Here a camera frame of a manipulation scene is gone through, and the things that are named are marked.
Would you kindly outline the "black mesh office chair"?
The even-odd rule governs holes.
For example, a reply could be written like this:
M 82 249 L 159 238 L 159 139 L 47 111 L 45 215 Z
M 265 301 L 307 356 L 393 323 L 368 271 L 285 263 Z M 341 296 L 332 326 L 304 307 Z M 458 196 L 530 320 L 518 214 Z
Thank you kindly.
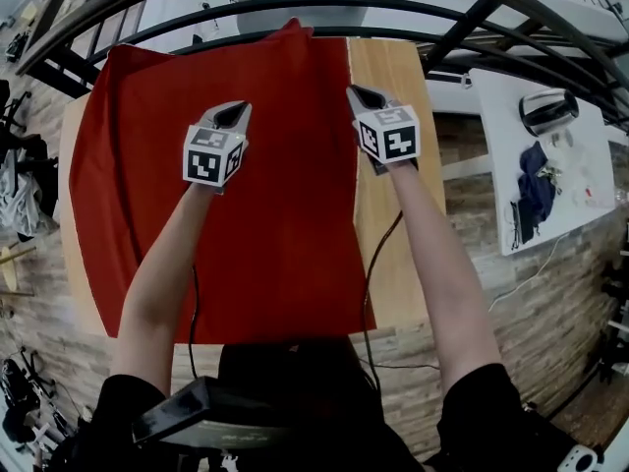
M 29 91 L 13 98 L 9 82 L 0 80 L 0 166 L 8 155 L 16 166 L 16 172 L 30 175 L 38 184 L 40 192 L 36 200 L 44 220 L 45 231 L 34 237 L 18 234 L 22 242 L 40 235 L 46 235 L 57 229 L 53 213 L 58 202 L 58 158 L 48 155 L 47 143 L 39 134 L 17 136 L 11 132 L 13 126 L 20 130 L 26 127 L 15 120 L 21 104 L 31 98 Z

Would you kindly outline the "red tablecloth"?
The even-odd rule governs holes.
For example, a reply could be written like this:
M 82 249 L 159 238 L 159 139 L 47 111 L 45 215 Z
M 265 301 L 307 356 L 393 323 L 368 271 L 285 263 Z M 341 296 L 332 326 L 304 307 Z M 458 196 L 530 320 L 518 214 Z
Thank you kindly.
M 253 107 L 244 162 L 204 224 L 176 338 L 280 341 L 359 330 L 357 156 L 347 48 L 297 21 L 175 56 L 120 45 L 89 96 L 69 189 L 91 293 L 118 332 L 134 274 L 186 190 L 184 140 L 209 108 Z

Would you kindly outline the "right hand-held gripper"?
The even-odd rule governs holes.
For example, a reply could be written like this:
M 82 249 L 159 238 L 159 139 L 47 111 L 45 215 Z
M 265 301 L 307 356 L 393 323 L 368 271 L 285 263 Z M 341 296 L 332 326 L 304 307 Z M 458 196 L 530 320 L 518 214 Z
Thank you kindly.
M 349 86 L 346 95 L 355 118 L 358 145 L 374 173 L 387 172 L 390 163 L 417 162 L 421 153 L 420 121 L 411 105 L 401 105 L 387 91 Z

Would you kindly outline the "black smartphone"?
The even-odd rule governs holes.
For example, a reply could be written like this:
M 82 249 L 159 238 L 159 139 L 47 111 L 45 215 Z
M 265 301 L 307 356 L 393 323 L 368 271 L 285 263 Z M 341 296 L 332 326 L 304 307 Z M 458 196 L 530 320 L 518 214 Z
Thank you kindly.
M 523 206 L 518 207 L 518 226 L 520 233 L 520 243 L 528 243 L 534 236 L 534 217 L 529 209 Z

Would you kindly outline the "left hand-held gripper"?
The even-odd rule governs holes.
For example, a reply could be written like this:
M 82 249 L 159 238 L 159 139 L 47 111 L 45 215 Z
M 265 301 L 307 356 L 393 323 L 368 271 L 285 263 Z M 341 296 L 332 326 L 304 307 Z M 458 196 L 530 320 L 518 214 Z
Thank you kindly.
M 244 100 L 207 109 L 199 126 L 188 128 L 183 151 L 183 179 L 222 191 L 241 167 L 248 146 L 244 135 L 251 115 L 252 105 Z

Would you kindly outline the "black-framed eyeglasses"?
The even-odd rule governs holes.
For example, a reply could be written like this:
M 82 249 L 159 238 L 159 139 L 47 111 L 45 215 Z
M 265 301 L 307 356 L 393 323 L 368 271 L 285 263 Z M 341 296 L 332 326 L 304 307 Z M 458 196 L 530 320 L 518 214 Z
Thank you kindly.
M 508 223 L 511 226 L 511 231 L 513 234 L 511 250 L 515 251 L 522 244 L 522 229 L 520 226 L 520 215 L 519 215 L 518 205 L 514 202 L 511 202 L 510 209 L 511 209 L 511 213 L 510 213 L 510 220 L 508 221 Z

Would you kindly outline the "person's black shirt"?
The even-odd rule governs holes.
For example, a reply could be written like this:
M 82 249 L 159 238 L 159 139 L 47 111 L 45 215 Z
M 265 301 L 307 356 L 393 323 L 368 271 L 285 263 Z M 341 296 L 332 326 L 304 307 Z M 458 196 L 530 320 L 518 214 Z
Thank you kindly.
M 218 377 L 234 387 L 321 397 L 347 420 L 303 431 L 279 445 L 212 450 L 206 472 L 556 472 L 571 442 L 535 420 L 501 364 L 475 369 L 447 390 L 437 425 L 440 449 L 419 461 L 384 422 L 351 343 L 227 345 Z M 200 472 L 198 463 L 155 444 L 133 442 L 132 425 L 163 400 L 142 379 L 114 375 L 94 415 L 53 452 L 49 472 Z

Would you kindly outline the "person's left forearm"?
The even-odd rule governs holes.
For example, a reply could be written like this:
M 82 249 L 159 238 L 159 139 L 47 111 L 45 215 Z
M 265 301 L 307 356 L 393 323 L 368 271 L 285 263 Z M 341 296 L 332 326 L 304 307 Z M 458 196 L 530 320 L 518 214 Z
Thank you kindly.
M 127 292 L 110 373 L 170 393 L 176 332 L 215 190 L 194 183 L 143 258 Z

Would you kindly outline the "black tablet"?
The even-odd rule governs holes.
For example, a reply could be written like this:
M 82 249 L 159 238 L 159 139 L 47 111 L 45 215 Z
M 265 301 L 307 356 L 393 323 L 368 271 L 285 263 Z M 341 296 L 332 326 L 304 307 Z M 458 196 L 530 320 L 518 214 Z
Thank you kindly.
M 254 449 L 289 435 L 295 419 L 262 394 L 200 377 L 143 413 L 134 443 L 202 449 Z

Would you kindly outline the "person's right forearm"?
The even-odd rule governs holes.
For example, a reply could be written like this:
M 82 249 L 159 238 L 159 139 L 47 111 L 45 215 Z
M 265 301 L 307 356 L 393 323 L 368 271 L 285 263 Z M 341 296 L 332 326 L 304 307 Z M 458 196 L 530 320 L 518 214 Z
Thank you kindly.
M 447 392 L 475 369 L 501 362 L 485 295 L 465 247 L 418 170 L 408 162 L 387 169 L 403 212 Z

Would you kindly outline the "crumpled grey cloth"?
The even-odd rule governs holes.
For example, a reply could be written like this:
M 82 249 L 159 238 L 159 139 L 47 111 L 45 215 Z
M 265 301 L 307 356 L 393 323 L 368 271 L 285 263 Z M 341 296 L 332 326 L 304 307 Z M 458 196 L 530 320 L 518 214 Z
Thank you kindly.
M 35 197 L 39 192 L 30 175 L 16 172 L 8 155 L 0 166 L 0 226 L 28 237 L 44 232 L 46 221 Z

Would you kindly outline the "black tangled equipment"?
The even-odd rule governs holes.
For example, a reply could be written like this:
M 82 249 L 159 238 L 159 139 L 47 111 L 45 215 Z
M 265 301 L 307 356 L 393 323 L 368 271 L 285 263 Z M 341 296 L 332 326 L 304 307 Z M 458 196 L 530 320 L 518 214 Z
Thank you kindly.
M 15 35 L 5 50 L 5 58 L 10 63 L 18 62 L 29 41 L 29 32 L 23 31 Z

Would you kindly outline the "yellow round side table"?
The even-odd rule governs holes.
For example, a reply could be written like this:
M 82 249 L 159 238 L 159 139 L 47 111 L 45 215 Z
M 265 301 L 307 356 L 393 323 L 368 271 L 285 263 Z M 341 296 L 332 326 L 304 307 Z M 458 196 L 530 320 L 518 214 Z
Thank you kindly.
M 0 297 L 34 297 L 33 291 L 19 289 L 16 260 L 36 250 L 35 246 L 29 246 L 15 251 L 18 243 L 0 248 L 0 275 L 6 288 L 0 287 Z

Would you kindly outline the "white table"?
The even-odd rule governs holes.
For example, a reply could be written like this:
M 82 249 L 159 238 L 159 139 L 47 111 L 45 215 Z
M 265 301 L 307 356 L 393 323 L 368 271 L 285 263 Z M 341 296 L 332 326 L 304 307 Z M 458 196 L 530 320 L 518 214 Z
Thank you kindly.
M 561 191 L 554 199 L 551 214 L 534 232 L 533 239 L 512 251 L 513 234 L 508 221 L 511 213 L 510 203 L 515 203 L 520 198 L 517 183 L 518 177 L 522 174 L 520 155 L 537 141 L 522 124 L 518 103 L 523 96 L 541 91 L 544 86 L 480 69 L 471 70 L 470 78 L 480 102 L 491 163 L 498 240 L 503 256 L 510 256 L 553 240 L 615 209 L 616 199 L 613 209 L 575 207 L 561 195 Z M 596 106 L 582 99 L 578 103 L 580 115 L 567 128 L 574 139 L 574 146 L 554 148 L 550 144 L 550 138 L 541 138 L 541 146 L 549 163 L 561 171 L 569 155 L 586 153 L 596 163 L 608 194 L 615 198 L 610 149 L 601 112 Z

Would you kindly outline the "white round-lens device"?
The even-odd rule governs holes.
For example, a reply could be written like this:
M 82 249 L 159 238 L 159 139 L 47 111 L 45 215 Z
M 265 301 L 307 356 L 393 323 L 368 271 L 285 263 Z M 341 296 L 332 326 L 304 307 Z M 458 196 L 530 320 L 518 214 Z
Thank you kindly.
M 557 466 L 556 472 L 596 472 L 598 455 L 590 448 L 577 444 Z

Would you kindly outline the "black and silver helmet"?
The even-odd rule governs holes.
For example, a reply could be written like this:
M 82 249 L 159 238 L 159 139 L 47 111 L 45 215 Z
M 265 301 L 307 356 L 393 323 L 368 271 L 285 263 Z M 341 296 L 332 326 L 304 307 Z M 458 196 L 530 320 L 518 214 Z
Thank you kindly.
M 535 138 L 562 132 L 580 115 L 577 98 L 562 88 L 523 96 L 518 111 L 525 129 Z

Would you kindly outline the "clear plastic bag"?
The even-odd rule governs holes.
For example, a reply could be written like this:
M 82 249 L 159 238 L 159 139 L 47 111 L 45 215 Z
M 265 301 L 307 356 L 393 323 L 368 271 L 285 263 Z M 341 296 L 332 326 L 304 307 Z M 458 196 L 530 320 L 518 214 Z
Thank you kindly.
M 596 163 L 586 153 L 571 154 L 566 158 L 559 185 L 561 195 L 574 207 L 596 209 L 615 207 L 614 196 L 608 194 Z

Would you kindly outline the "navy blue cloth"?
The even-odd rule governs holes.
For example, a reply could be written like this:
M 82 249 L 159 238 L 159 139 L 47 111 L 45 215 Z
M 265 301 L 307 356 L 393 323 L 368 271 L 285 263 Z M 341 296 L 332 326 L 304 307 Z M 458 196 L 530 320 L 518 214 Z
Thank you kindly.
M 546 175 L 540 172 L 547 165 L 548 159 L 539 142 L 520 155 L 520 169 L 522 174 L 518 178 L 520 200 L 535 226 L 545 222 L 551 214 L 556 187 Z

